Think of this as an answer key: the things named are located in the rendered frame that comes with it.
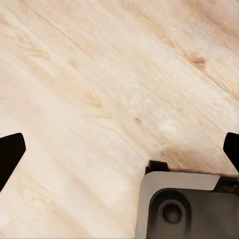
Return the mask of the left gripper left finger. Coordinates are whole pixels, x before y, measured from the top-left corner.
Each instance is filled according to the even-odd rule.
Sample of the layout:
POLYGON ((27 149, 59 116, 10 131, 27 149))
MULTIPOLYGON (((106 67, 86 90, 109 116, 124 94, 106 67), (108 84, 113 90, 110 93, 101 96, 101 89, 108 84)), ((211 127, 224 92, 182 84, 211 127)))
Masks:
POLYGON ((0 192, 26 152, 21 132, 0 138, 0 192))

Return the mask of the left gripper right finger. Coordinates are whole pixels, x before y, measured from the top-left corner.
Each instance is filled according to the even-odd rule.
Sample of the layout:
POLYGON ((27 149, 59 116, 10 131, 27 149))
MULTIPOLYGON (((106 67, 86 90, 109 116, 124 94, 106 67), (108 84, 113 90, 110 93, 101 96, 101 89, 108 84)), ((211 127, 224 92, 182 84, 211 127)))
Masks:
POLYGON ((239 134, 228 132, 223 150, 239 173, 239 134))

